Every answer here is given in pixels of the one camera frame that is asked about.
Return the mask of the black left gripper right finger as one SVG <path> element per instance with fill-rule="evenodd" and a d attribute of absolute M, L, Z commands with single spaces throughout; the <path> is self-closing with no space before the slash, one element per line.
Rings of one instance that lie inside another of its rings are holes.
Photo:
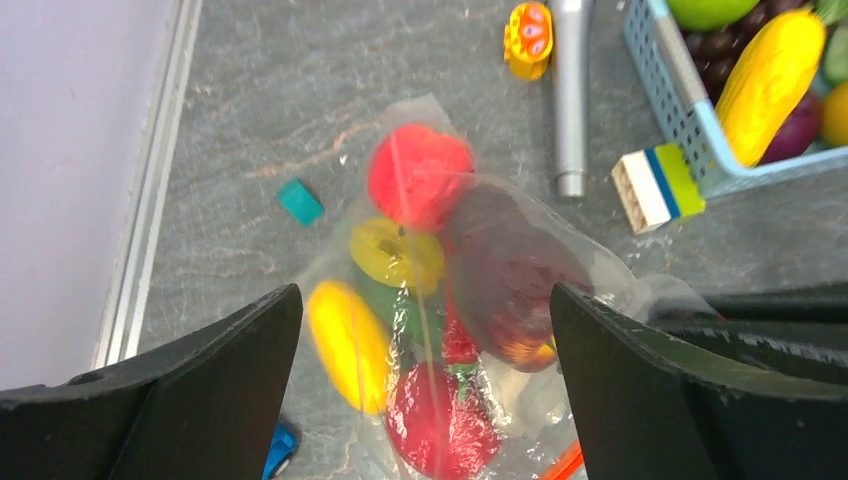
<path fill-rule="evenodd" d="M 593 479 L 843 479 L 845 284 L 651 302 L 559 285 L 551 317 Z"/>

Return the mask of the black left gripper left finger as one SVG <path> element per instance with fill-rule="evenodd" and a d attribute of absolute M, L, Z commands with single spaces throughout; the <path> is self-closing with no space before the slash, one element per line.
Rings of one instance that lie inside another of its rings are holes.
<path fill-rule="evenodd" d="M 302 324 L 289 284 L 130 359 L 1 394 L 5 479 L 257 479 Z"/>

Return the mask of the yellow toy mango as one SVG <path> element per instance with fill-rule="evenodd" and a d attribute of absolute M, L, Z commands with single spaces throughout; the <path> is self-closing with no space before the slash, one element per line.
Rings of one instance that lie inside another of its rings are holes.
<path fill-rule="evenodd" d="M 385 410 L 390 337 L 365 300 L 343 281 L 320 281 L 306 302 L 318 357 L 336 391 L 353 408 Z"/>

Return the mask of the red toy chili pepper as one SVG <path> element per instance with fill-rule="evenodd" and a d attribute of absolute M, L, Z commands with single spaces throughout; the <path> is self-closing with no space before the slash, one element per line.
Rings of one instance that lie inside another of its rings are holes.
<path fill-rule="evenodd" d="M 462 324 L 449 290 L 445 291 L 445 309 L 445 324 L 442 335 L 444 361 L 450 365 L 476 364 L 479 358 L 479 350 Z"/>

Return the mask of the dark red toy peach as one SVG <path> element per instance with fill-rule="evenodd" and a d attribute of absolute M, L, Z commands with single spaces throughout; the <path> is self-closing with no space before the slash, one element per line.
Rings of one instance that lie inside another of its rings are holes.
<path fill-rule="evenodd" d="M 446 238 L 450 293 L 478 348 L 525 373 L 551 365 L 554 285 L 594 291 L 577 257 L 552 233 L 531 225 L 509 193 L 486 183 L 461 195 Z"/>

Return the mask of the red toy tomato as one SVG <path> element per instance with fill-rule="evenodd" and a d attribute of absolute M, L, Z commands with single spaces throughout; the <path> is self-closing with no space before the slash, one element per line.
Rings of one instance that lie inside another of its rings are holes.
<path fill-rule="evenodd" d="M 386 431 L 400 457 L 430 479 L 474 479 L 501 448 L 482 392 L 442 366 L 419 363 L 389 394 Z"/>

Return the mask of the yellow-green toy fruit slice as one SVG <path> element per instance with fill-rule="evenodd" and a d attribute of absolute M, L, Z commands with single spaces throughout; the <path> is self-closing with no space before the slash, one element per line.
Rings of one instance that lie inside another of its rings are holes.
<path fill-rule="evenodd" d="M 411 231 L 384 217 L 355 225 L 349 251 L 354 263 L 372 280 L 424 296 L 436 292 L 444 274 L 445 255 L 435 236 Z"/>

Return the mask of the clear zip top bag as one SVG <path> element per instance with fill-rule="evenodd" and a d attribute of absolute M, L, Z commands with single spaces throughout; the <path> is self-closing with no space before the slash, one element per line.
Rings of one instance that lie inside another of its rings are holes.
<path fill-rule="evenodd" d="M 478 173 L 433 96 L 390 105 L 380 127 L 363 193 L 304 275 L 305 322 L 353 410 L 361 477 L 584 478 L 553 288 L 640 323 L 712 309 Z"/>

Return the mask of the red toy apple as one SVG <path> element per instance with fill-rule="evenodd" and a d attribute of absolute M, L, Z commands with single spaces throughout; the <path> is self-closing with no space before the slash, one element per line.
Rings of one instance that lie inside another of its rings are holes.
<path fill-rule="evenodd" d="M 472 151 L 463 139 L 425 124 L 407 123 L 387 134 L 375 149 L 367 192 L 389 219 L 435 233 L 470 187 L 473 173 Z"/>

